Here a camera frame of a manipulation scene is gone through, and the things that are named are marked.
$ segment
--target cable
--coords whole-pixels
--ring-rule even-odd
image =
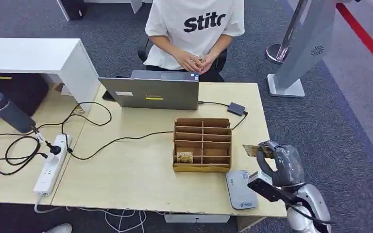
[[[319,223],[319,224],[322,224],[322,225],[334,225],[335,222],[334,221],[325,221],[325,220],[321,220],[321,219],[318,219],[318,218],[315,218],[315,217],[312,217],[312,216],[309,216],[307,214],[304,214],[301,210],[299,210],[298,208],[296,208],[295,206],[293,206],[292,204],[290,203],[287,203],[287,205],[289,205],[293,210],[295,210],[297,213],[301,214],[302,216],[316,222],[316,223]]]
[[[108,218],[106,217],[106,213],[105,213],[105,221],[106,221],[106,223],[107,223],[107,224],[108,224],[112,229],[114,229],[114,230],[117,231],[118,233],[127,232],[127,231],[130,231],[130,230],[132,230],[132,229],[135,229],[135,228],[137,228],[137,227],[139,227],[139,226],[142,227],[142,233],[144,233],[144,222],[147,220],[147,214],[145,213],[145,211],[142,211],[142,212],[144,213],[144,216],[145,216],[145,218],[142,220],[142,217],[141,217],[141,210],[138,211],[138,212],[139,212],[139,221],[140,221],[140,223],[139,223],[138,225],[133,226],[133,227],[130,227],[130,228],[126,229],[126,230],[121,230],[121,229],[120,229],[120,228],[121,228],[121,223],[122,223],[122,218],[119,219],[119,225],[118,225],[118,228],[114,227],[111,223],[109,223]]]
[[[155,133],[150,133],[150,134],[147,134],[145,136],[142,136],[142,137],[121,137],[121,138],[118,138],[118,139],[115,139],[115,140],[112,140],[110,142],[108,142],[107,144],[105,144],[104,146],[102,146],[101,148],[99,148],[95,153],[93,153],[91,156],[89,157],[86,157],[86,158],[80,158],[80,157],[77,157],[75,156],[72,151],[69,151],[68,152],[74,157],[74,158],[77,158],[79,160],[87,160],[87,159],[90,159],[92,157],[94,157],[97,153],[99,153],[102,149],[106,148],[107,146],[111,145],[112,143],[114,142],[117,142],[117,141],[120,141],[120,140],[123,140],[123,139],[134,139],[134,140],[138,140],[138,139],[142,139],[142,138],[145,138],[145,137],[148,137],[148,136],[151,136],[151,135],[155,135],[155,134],[162,134],[162,133],[173,133],[173,131],[162,131],[162,132],[155,132]]]
[[[24,157],[18,157],[18,158],[8,158],[9,156],[9,151],[11,150],[12,146],[14,146],[17,142],[19,142],[20,140],[22,139],[25,139],[25,138],[29,138],[29,139],[32,139],[36,142],[36,146],[35,146],[35,149],[33,150],[33,152],[28,155],[28,156],[24,156]],[[41,144],[39,143],[39,140],[32,137],[32,136],[23,136],[23,137],[20,137],[18,138],[17,140],[13,141],[8,149],[6,149],[6,152],[5,152],[5,157],[4,158],[0,158],[0,160],[5,160],[7,162],[7,164],[11,165],[11,166],[19,166],[19,165],[22,165],[20,168],[16,169],[15,171],[13,172],[9,172],[9,173],[5,173],[5,172],[2,172],[0,171],[0,174],[1,175],[4,175],[4,176],[10,176],[10,175],[13,175],[13,174],[16,174],[17,172],[21,171],[26,165],[28,165],[28,163],[30,161],[32,161],[32,159],[37,155],[37,154],[40,154],[40,155],[44,155],[44,153],[39,153],[39,149],[41,148]],[[20,161],[19,163],[12,163],[11,160],[21,160],[21,159],[24,159],[22,161]]]
[[[248,113],[247,113],[247,112],[244,112],[244,117],[241,119],[240,122],[238,122],[238,124],[236,124],[236,126],[234,126],[234,127],[232,128],[232,130],[234,130],[236,127],[238,127],[238,125],[241,124],[241,122],[243,122],[247,116],[248,116]]]
[[[104,109],[106,109],[107,110],[107,112],[108,112],[108,114],[109,114],[109,119],[105,122],[105,123],[102,123],[102,124],[98,124],[98,123],[95,123],[95,122],[93,122],[93,121],[91,121],[91,120],[89,120],[87,117],[85,117],[85,116],[82,116],[82,115],[79,115],[79,114],[74,114],[73,112],[81,105],[81,104],[86,104],[86,103],[94,103],[94,104],[97,104],[97,105],[99,105],[99,106],[101,106],[101,107],[103,107]],[[63,135],[65,135],[65,137],[66,137],[66,142],[67,142],[67,148],[68,148],[68,151],[71,151],[72,152],[72,149],[71,148],[69,148],[69,145],[68,145],[68,136],[64,133],[64,125],[65,125],[65,123],[71,118],[71,117],[73,117],[73,116],[78,116],[78,117],[82,117],[82,118],[84,118],[85,120],[87,120],[88,122],[90,122],[91,124],[94,124],[94,125],[97,125],[97,126],[104,126],[104,125],[106,125],[106,124],[108,124],[109,122],[111,122],[111,120],[112,120],[112,114],[111,114],[111,112],[109,111],[109,109],[107,109],[105,106],[103,106],[102,104],[100,104],[100,103],[96,103],[96,102],[81,102],[81,103],[78,103],[73,109],[72,109],[72,111],[70,112],[70,114],[67,116],[67,118],[65,118],[65,120],[63,120],[62,122],[60,122],[60,123],[48,123],[48,124],[43,124],[43,125],[41,125],[41,126],[39,126],[39,127],[37,127],[35,130],[32,130],[31,132],[29,132],[29,133],[26,133],[26,134],[17,134],[17,133],[0,133],[0,136],[5,136],[5,135],[15,135],[15,136],[22,136],[22,137],[20,137],[20,138],[18,138],[18,139],[16,139],[14,142],[12,142],[11,143],[11,145],[9,145],[9,147],[8,147],[8,149],[6,150],[6,153],[5,153],[5,158],[0,158],[0,160],[5,160],[9,165],[12,165],[12,166],[18,166],[18,165],[22,165],[19,169],[17,169],[17,170],[15,170],[15,171],[13,171],[13,172],[10,172],[10,173],[5,173],[5,172],[2,172],[2,171],[0,171],[0,174],[1,175],[5,175],[5,176],[9,176],[9,175],[13,175],[13,174],[15,174],[15,173],[17,173],[17,172],[19,172],[20,170],[22,170],[34,157],[35,157],[35,155],[37,155],[37,154],[43,154],[43,153],[38,153],[38,151],[39,151],[39,149],[40,149],[40,142],[39,142],[39,140],[37,139],[37,138],[35,138],[35,137],[32,137],[32,136],[29,136],[30,134],[32,134],[32,133],[34,133],[34,131],[38,131],[38,129],[40,129],[40,128],[42,128],[42,127],[45,127],[45,126],[49,126],[49,125],[61,125],[61,132],[62,132],[62,134]],[[35,149],[34,149],[34,151],[30,154],[30,155],[28,155],[28,156],[25,156],[25,157],[19,157],[19,158],[8,158],[8,153],[9,153],[9,150],[11,149],[11,147],[14,145],[14,144],[16,144],[17,142],[19,142],[20,140],[22,140],[22,139],[24,139],[24,138],[31,138],[31,139],[33,139],[33,140],[35,140],[36,141],[36,147],[35,147]],[[19,163],[11,163],[10,162],[10,160],[19,160],[19,159],[25,159],[24,161],[21,161],[21,162],[19,162]]]
[[[225,104],[225,103],[198,101],[198,104],[199,104],[199,105],[206,104],[206,103],[218,104],[218,105],[223,105],[223,106],[225,106],[225,107],[229,107],[229,105],[228,105],[228,104]]]
[[[100,212],[104,212],[107,215],[111,215],[111,216],[115,216],[115,217],[132,217],[132,216],[135,215],[135,210],[130,215],[116,215],[116,214],[113,214],[113,213],[109,212],[109,209],[106,209],[106,210],[102,210],[102,209],[87,209],[87,208],[81,208],[81,207],[75,207],[75,209],[84,210],[84,211],[100,211]]]
[[[199,105],[203,105],[203,104],[207,104],[207,103],[218,104],[218,105],[222,105],[222,106],[225,106],[225,107],[229,108],[229,105],[228,105],[228,104],[225,104],[225,103],[218,103],[218,102],[205,102],[205,101],[201,101],[201,100],[198,101],[198,104],[199,104]],[[236,127],[238,127],[238,125],[240,125],[240,124],[245,120],[245,118],[247,117],[247,115],[248,115],[248,112],[244,111],[244,118],[242,118],[241,121],[238,122],[238,124],[236,124],[236,126],[234,126],[234,127],[232,128],[232,130],[234,130]]]
[[[39,203],[41,202],[41,200],[44,196],[45,196],[45,194],[39,194],[38,200],[36,201],[36,204],[34,206],[35,212],[37,212],[38,214],[46,214],[46,213],[49,213],[49,212],[52,212],[52,211],[55,211],[55,210],[59,210],[59,209],[62,208],[62,206],[59,206],[59,207],[55,207],[55,208],[52,208],[52,209],[49,209],[49,210],[38,210],[38,205],[39,205]]]

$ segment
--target black adapter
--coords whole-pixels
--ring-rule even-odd
[[[242,115],[246,115],[248,114],[246,111],[245,111],[245,107],[242,106],[242,105],[239,105],[239,104],[236,104],[236,103],[231,103],[229,106],[228,106],[228,112],[230,113],[233,113],[235,115],[238,115],[238,116],[242,116]]]

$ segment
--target cardboard box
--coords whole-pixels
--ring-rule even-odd
[[[232,129],[225,118],[178,118],[174,126],[174,171],[227,172],[231,168]],[[180,163],[177,153],[192,153]]]

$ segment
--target gray carpet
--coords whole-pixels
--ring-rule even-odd
[[[67,23],[54,2],[0,0],[0,37],[81,38],[100,76],[128,75],[143,68],[135,46],[148,5],[133,15],[128,4],[90,4],[84,20]],[[246,33],[229,49],[222,76],[229,82],[259,84],[271,139],[299,149],[308,181],[321,190],[338,222],[334,232],[373,232],[372,144],[323,63],[302,79],[304,99],[268,95],[265,78],[278,66],[265,59],[264,49],[282,38],[290,14],[273,0],[247,0],[245,7]],[[138,221],[134,217],[125,224]],[[113,232],[101,213],[61,210],[37,215],[32,206],[0,204],[0,233],[36,233],[62,222],[72,223],[75,233]],[[237,230],[235,218],[227,224],[165,224],[156,213],[148,213],[145,226],[148,233]],[[283,218],[269,218],[251,232],[289,232],[289,227]]]

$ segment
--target laptop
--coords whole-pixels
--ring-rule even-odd
[[[198,109],[199,75],[134,70],[130,78],[99,78],[121,107]]]

